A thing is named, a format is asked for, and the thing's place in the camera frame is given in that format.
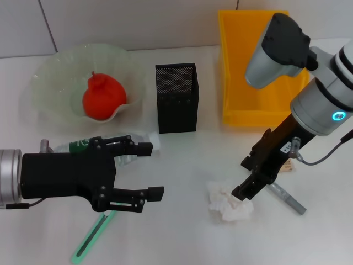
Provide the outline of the clear green-label water bottle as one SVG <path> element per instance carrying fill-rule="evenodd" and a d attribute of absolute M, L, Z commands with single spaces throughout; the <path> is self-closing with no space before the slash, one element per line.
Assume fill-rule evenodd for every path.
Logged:
<path fill-rule="evenodd" d="M 138 132 L 137 134 L 131 133 L 131 132 L 121 132 L 113 135 L 104 135 L 102 136 L 102 138 L 108 139 L 108 138 L 114 138 L 114 137 L 122 137 L 125 135 L 130 135 L 132 137 L 132 140 L 135 143 L 151 142 L 153 144 L 152 155 L 156 155 L 160 150 L 161 143 L 159 139 L 159 134 L 157 132 L 149 132 L 149 133 Z M 81 139 L 78 141 L 69 142 L 63 145 L 59 145 L 57 147 L 53 147 L 52 149 L 53 149 L 53 152 L 55 153 L 62 153 L 62 152 L 72 153 L 72 152 L 84 150 L 88 146 L 88 144 L 89 144 L 89 139 Z M 119 156 L 119 157 L 115 157 L 115 164 L 116 164 L 116 167 L 123 167 L 137 159 L 138 157 L 136 155 Z"/>

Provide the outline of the grey pen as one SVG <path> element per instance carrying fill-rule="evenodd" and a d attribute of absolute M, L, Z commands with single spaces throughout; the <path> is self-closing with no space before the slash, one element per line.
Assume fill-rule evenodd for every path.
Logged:
<path fill-rule="evenodd" d="M 267 188 L 299 215 L 303 215 L 307 211 L 302 204 L 300 204 L 290 193 L 284 190 L 277 183 L 274 182 L 267 185 Z"/>

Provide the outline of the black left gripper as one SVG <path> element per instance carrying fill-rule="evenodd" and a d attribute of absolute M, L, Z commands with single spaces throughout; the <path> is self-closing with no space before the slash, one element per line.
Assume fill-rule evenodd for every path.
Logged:
<path fill-rule="evenodd" d="M 77 153 L 26 153 L 22 158 L 24 199 L 78 196 L 97 212 L 111 210 L 116 174 L 114 157 L 151 156 L 151 142 L 135 143 L 131 135 L 95 137 Z"/>

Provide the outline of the black mesh pen holder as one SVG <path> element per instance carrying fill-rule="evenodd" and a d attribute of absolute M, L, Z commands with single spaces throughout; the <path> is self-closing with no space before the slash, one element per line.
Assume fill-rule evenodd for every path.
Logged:
<path fill-rule="evenodd" d="M 156 65 L 160 134 L 196 131 L 199 84 L 194 63 Z"/>

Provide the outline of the pale green glass fruit plate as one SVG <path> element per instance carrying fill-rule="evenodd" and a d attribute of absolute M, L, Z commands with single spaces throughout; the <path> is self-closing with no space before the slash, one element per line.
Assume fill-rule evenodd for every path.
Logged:
<path fill-rule="evenodd" d="M 145 72 L 131 54 L 109 44 L 84 44 L 50 56 L 29 82 L 33 107 L 42 114 L 71 124 L 100 124 L 82 106 L 91 73 L 104 73 L 120 82 L 127 102 L 116 116 L 142 102 L 146 94 Z"/>

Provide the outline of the yellow plastic bin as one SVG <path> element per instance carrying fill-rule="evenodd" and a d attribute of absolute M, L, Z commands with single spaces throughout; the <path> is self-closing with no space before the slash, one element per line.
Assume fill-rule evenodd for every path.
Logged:
<path fill-rule="evenodd" d="M 246 67 L 273 10 L 219 10 L 222 120 L 240 127 L 277 127 L 289 114 L 290 102 L 309 82 L 303 70 L 297 77 L 282 76 L 264 89 L 246 82 Z"/>

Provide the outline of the white paper ball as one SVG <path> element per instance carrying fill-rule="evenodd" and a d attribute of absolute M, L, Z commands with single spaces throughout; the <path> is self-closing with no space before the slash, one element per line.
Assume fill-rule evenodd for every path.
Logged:
<path fill-rule="evenodd" d="M 208 208 L 219 213 L 221 219 L 226 222 L 247 220 L 254 211 L 253 203 L 232 195 L 233 188 L 229 182 L 208 182 Z"/>

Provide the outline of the orange fruit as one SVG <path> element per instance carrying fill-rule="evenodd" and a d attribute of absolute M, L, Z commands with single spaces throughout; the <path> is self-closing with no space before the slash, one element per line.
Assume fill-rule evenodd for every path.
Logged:
<path fill-rule="evenodd" d="M 91 72 L 88 88 L 82 97 L 85 114 L 95 120 L 107 120 L 118 107 L 127 103 L 127 95 L 120 82 L 104 73 Z"/>

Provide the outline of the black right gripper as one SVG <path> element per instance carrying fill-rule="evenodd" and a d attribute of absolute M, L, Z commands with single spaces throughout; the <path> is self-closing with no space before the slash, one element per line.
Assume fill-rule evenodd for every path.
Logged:
<path fill-rule="evenodd" d="M 303 147 L 314 138 L 314 134 L 304 129 L 290 114 L 275 130 L 267 130 L 243 159 L 240 165 L 251 174 L 231 194 L 239 200 L 252 200 L 266 185 L 274 182 L 280 168 L 289 158 L 282 148 L 292 142 L 294 137 L 301 140 Z"/>

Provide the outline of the green utility knife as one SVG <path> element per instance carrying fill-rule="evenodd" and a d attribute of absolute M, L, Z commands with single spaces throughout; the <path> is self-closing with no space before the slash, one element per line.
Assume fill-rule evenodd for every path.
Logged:
<path fill-rule="evenodd" d="M 100 214 L 96 222 L 93 224 L 85 238 L 79 244 L 71 256 L 71 263 L 73 265 L 80 265 L 85 259 L 89 251 L 94 246 L 95 242 L 102 235 L 104 230 L 108 227 L 112 219 L 114 218 L 116 211 L 107 210 Z"/>

